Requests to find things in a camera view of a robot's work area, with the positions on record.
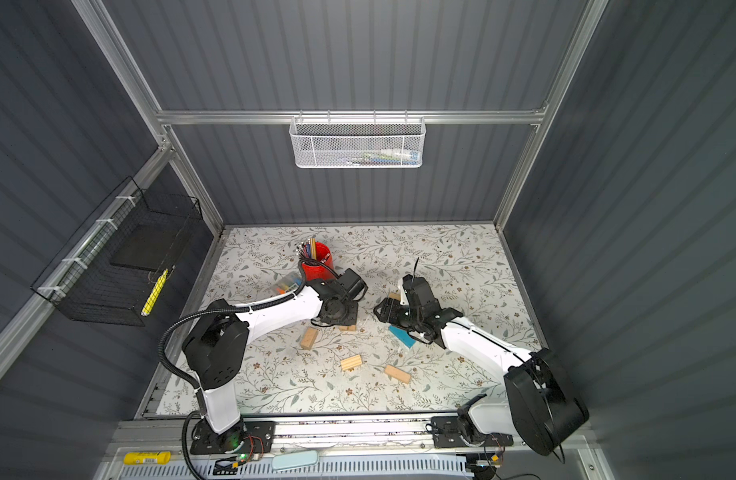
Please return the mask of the numbered wood block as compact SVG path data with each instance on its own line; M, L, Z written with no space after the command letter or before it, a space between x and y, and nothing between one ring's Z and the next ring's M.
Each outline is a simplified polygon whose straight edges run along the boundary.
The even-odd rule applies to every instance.
M393 365L387 365L385 367L385 369L384 369L384 372L390 378L392 378L394 380L397 380L397 381L400 381L400 382L402 382L404 384L409 384L411 382L411 380L412 380L412 376L409 373L407 373L407 372L405 372L405 371L403 371L403 370L401 370L401 369L399 369L399 368L397 368L397 367L395 367Z

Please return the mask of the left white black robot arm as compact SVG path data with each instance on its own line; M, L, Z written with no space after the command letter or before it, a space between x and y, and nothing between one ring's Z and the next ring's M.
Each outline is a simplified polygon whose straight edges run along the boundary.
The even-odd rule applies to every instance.
M323 327L352 326L367 290L362 277L348 269L333 279L306 280L265 301L211 304L182 343L187 364L197 374L201 416L211 430L224 434L241 424L233 381L252 342L305 320Z

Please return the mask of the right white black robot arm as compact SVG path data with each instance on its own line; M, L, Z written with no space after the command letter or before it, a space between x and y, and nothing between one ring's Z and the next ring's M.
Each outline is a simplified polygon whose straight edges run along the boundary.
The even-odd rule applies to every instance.
M434 420L432 432L440 446L504 449L519 438L535 453L549 456L589 420L588 407L550 349L518 347L476 326L463 312L442 307L423 277L405 275L399 290L374 307L377 320L471 361L501 378L506 391L504 402L487 393L476 395L458 407L447 425Z

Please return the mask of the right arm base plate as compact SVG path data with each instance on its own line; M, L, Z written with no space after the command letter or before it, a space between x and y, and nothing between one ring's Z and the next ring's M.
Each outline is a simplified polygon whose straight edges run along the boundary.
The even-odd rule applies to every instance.
M482 433L466 416L435 416L425 425L432 435L436 448L494 447L506 448L514 445L510 434Z

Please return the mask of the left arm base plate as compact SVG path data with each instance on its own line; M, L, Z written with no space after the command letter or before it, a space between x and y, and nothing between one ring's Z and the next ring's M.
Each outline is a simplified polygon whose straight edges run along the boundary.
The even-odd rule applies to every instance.
M250 455L271 451L276 423L272 421L241 421L224 433L217 434L206 420L200 420L188 430L190 453L193 455Z

